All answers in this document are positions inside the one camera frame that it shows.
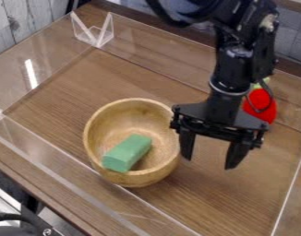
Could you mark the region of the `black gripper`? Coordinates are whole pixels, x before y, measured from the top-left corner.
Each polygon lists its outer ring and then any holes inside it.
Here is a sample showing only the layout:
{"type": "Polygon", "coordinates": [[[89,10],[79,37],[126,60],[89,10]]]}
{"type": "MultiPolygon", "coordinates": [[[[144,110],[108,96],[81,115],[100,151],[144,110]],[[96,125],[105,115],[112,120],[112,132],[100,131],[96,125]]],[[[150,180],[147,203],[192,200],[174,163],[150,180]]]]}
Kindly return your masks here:
{"type": "Polygon", "coordinates": [[[207,136],[230,143],[225,169],[234,169],[247,152],[262,145],[269,123],[241,109],[243,96],[251,83],[227,86],[223,82],[208,82],[211,93],[204,101],[175,104],[171,107],[170,128],[179,135],[180,153],[190,160],[196,136],[207,136]]]}

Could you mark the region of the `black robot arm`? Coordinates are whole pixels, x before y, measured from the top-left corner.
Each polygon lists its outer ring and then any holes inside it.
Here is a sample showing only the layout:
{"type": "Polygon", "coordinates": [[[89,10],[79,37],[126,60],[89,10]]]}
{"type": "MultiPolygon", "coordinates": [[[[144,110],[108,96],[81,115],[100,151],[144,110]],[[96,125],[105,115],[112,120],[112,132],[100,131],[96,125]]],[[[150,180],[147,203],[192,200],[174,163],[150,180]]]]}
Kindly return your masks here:
{"type": "Polygon", "coordinates": [[[179,135],[180,152],[192,158],[196,136],[230,143],[225,168],[237,168],[247,152],[262,144],[269,123],[241,109],[254,84],[274,74],[278,11],[273,0],[179,0],[164,9],[146,0],[166,24],[186,28],[210,21],[215,31],[215,67],[207,100],[171,107],[170,128],[179,135]]]}

